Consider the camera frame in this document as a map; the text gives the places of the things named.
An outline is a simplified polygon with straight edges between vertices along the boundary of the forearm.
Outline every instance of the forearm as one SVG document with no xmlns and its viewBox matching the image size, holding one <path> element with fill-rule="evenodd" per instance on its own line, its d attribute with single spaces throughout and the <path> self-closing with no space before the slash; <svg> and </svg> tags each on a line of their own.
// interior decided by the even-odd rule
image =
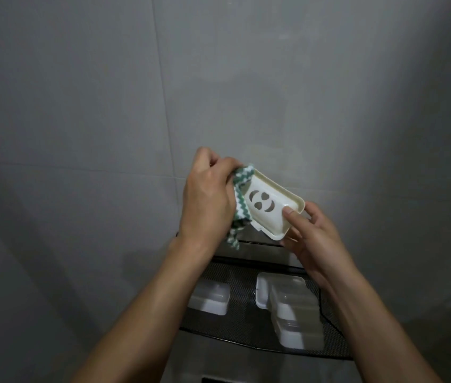
<svg viewBox="0 0 451 383">
<path fill-rule="evenodd" d="M 329 295 L 365 382 L 440 382 L 358 270 L 337 276 Z"/>
<path fill-rule="evenodd" d="M 160 270 L 99 342 L 74 382 L 158 381 L 208 257 L 173 241 Z"/>
</svg>

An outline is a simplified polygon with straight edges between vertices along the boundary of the fingernail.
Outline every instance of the fingernail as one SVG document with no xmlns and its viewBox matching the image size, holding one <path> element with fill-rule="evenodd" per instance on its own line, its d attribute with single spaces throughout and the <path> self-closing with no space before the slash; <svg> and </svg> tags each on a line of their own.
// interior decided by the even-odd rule
<svg viewBox="0 0 451 383">
<path fill-rule="evenodd" d="M 289 206 L 285 206 L 283 209 L 282 209 L 282 213 L 284 214 L 284 215 L 289 215 L 291 212 L 293 212 L 294 211 L 294 209 L 292 209 L 291 207 L 289 207 Z"/>
</svg>

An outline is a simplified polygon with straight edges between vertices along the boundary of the crescent-shaped hole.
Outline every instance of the crescent-shaped hole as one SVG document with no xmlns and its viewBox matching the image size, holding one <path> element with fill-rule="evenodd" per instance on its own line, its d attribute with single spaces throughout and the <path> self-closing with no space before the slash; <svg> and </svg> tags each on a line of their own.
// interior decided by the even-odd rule
<svg viewBox="0 0 451 383">
<path fill-rule="evenodd" d="M 255 190 L 255 191 L 252 191 L 249 195 L 248 195 L 248 198 L 250 199 L 250 201 L 252 201 L 252 199 L 254 198 L 254 195 L 256 194 L 256 193 L 258 193 L 259 191 L 258 190 Z"/>
<path fill-rule="evenodd" d="M 273 208 L 275 208 L 275 202 L 272 200 L 271 205 L 267 209 L 265 209 L 264 212 L 272 212 Z"/>
</svg>

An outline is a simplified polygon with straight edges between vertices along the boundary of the striped cloth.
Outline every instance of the striped cloth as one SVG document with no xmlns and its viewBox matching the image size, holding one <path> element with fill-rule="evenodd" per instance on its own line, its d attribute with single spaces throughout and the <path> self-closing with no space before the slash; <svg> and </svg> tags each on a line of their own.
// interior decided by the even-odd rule
<svg viewBox="0 0 451 383">
<path fill-rule="evenodd" d="M 233 223 L 227 233 L 226 241 L 236 250 L 239 250 L 238 233 L 252 222 L 252 216 L 248 210 L 247 203 L 241 192 L 241 187 L 252 180 L 254 175 L 254 166 L 252 164 L 238 168 L 234 171 L 234 195 L 236 197 L 236 212 L 234 214 Z"/>
</svg>

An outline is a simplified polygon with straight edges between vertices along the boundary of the metal mesh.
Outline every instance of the metal mesh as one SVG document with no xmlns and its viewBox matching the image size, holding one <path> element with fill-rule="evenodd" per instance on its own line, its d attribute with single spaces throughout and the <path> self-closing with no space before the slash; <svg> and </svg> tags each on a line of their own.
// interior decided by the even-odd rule
<svg viewBox="0 0 451 383">
<path fill-rule="evenodd" d="M 319 297 L 325 342 L 322 351 L 290 349 L 280 345 L 271 323 L 270 312 L 259 309 L 255 304 L 255 284 L 259 272 L 292 274 L 305 279 L 307 287 Z M 181 324 L 182 330 L 250 348 L 306 356 L 351 359 L 347 342 L 337 329 L 337 320 L 333 316 L 330 304 L 303 269 L 238 258 L 215 257 L 204 271 L 203 278 L 230 285 L 227 314 L 220 316 L 187 309 Z"/>
</svg>

